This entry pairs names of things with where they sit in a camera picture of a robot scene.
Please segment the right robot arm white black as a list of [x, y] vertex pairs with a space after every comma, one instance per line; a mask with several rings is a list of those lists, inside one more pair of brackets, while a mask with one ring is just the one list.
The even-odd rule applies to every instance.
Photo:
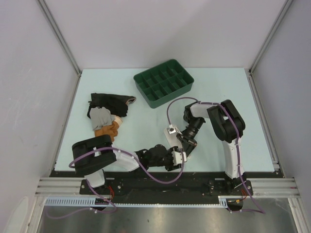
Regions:
[[241, 160], [241, 137], [245, 122], [231, 100], [221, 103], [194, 102], [184, 109], [183, 119], [188, 126], [176, 138], [189, 156], [197, 146], [195, 140], [208, 118], [217, 138], [222, 142], [225, 155], [224, 189], [230, 195], [237, 194], [245, 181]]

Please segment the green compartment tray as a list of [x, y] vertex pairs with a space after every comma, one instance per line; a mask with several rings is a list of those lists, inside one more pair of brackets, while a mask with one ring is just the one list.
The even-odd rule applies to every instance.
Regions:
[[170, 59], [133, 77], [148, 105], [155, 109], [189, 92], [194, 78], [175, 59]]

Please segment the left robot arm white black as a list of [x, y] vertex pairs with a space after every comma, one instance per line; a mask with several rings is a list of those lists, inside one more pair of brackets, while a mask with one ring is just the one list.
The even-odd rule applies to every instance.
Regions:
[[[97, 194], [107, 190], [104, 168], [109, 165], [121, 167], [128, 172], [142, 169], [154, 181], [171, 184], [179, 179], [187, 161], [186, 153], [178, 146], [166, 149], [163, 145], [156, 145], [148, 150], [128, 152], [114, 147], [110, 136], [106, 134], [73, 144], [72, 154], [73, 161], [69, 163], [69, 167], [75, 169], [77, 175], [82, 175]], [[151, 167], [181, 171], [173, 180], [161, 181], [148, 172]]]

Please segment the white underwear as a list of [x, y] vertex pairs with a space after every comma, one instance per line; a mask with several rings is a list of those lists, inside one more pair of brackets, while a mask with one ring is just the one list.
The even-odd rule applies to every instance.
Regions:
[[181, 151], [183, 151], [181, 142], [176, 137], [178, 134], [176, 134], [176, 133], [168, 134], [167, 129], [165, 129], [164, 135], [165, 135], [170, 147], [173, 148], [173, 150], [177, 150], [178, 148], [180, 148]]

